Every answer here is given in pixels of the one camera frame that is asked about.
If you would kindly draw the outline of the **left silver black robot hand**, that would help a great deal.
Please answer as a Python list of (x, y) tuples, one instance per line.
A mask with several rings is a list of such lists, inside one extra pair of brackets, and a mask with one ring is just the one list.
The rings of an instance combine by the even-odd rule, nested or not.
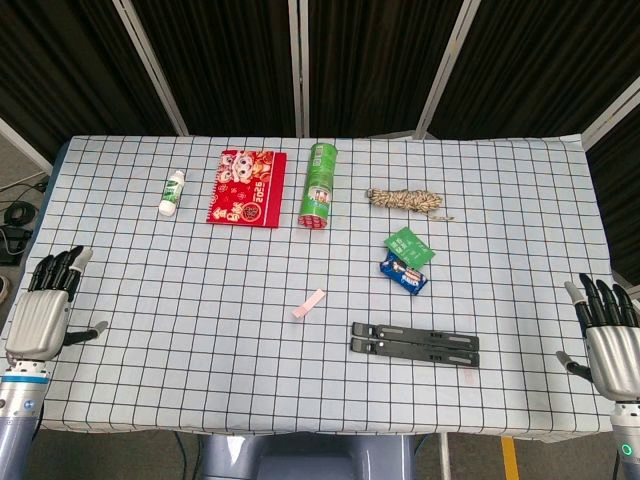
[(6, 342), (10, 365), (50, 361), (62, 348), (96, 339), (108, 328), (101, 321), (85, 331), (67, 330), (70, 309), (92, 255), (90, 248), (78, 245), (36, 265), (10, 326)]

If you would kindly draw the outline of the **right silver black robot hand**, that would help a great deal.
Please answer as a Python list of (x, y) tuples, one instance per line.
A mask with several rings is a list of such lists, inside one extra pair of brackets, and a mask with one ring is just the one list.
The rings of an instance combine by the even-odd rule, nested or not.
[(578, 319), (589, 363), (581, 365), (566, 352), (556, 357), (571, 375), (593, 384), (616, 403), (639, 400), (639, 314), (631, 297), (618, 284), (607, 285), (579, 275), (582, 289), (564, 283)]

